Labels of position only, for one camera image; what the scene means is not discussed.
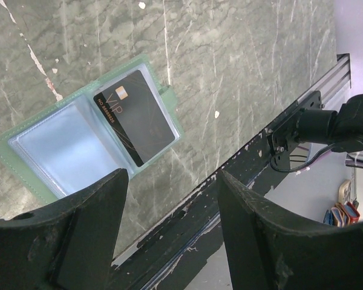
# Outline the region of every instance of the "green stitched edge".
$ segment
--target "green stitched edge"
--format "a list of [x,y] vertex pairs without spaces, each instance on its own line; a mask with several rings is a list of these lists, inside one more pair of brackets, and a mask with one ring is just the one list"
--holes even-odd
[[[170,87],[163,87],[160,82],[158,81],[157,77],[154,74],[152,66],[150,65],[149,59],[147,55],[141,54],[136,56],[135,58],[131,59],[128,63],[106,73],[102,77],[98,78],[94,82],[84,86],[83,88],[79,89],[78,91],[70,94],[67,98],[49,106],[48,108],[44,109],[42,112],[36,114],[35,116],[23,121],[21,124],[15,126],[14,128],[8,130],[7,132],[0,135],[0,160],[4,165],[9,168],[15,176],[18,176],[22,181],[23,185],[26,186],[34,195],[36,195],[41,201],[45,204],[54,202],[57,200],[57,197],[50,191],[50,189],[34,174],[34,172],[29,168],[28,165],[18,156],[12,148],[8,145],[8,140],[13,137],[14,135],[20,133],[27,127],[32,126],[42,118],[46,117],[53,111],[60,109],[62,106],[66,105],[68,102],[71,102],[76,97],[80,95],[87,95],[89,96],[96,88],[101,86],[102,84],[106,83],[107,81],[121,75],[130,69],[134,68],[140,64],[146,64],[148,71],[155,83],[157,90],[160,92],[162,97],[163,103],[166,106],[167,111],[169,112],[175,127],[179,131],[179,134],[183,135],[183,130],[180,124],[177,122],[176,116],[174,114],[174,110],[177,105],[177,99],[175,97],[175,93]],[[171,143],[165,150],[171,147],[177,140]],[[140,168],[137,172],[141,172],[144,168],[147,168],[154,160],[158,159],[159,156],[155,156],[153,160]]]

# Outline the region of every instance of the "black cylinder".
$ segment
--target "black cylinder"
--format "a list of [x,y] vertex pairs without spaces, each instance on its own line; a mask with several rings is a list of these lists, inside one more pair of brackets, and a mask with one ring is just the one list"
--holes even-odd
[[328,144],[336,111],[306,110],[297,121],[297,132],[300,142]]

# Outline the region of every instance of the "gray marble surface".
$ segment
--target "gray marble surface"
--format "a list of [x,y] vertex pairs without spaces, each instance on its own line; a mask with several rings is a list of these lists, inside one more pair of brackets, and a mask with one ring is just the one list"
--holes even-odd
[[[129,185],[115,254],[335,63],[329,0],[0,0],[0,134],[135,55],[185,135]],[[0,218],[41,206],[0,163]]]

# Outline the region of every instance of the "screw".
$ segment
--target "screw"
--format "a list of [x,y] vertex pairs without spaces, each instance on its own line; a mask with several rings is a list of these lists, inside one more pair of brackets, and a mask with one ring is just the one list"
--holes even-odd
[[283,148],[282,146],[279,146],[276,148],[276,151],[279,153],[283,153],[285,151],[285,148]]

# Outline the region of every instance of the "black card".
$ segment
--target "black card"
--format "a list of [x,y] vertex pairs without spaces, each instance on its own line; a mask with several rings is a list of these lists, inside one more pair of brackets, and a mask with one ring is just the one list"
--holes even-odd
[[97,94],[94,101],[139,167],[175,140],[139,70]]

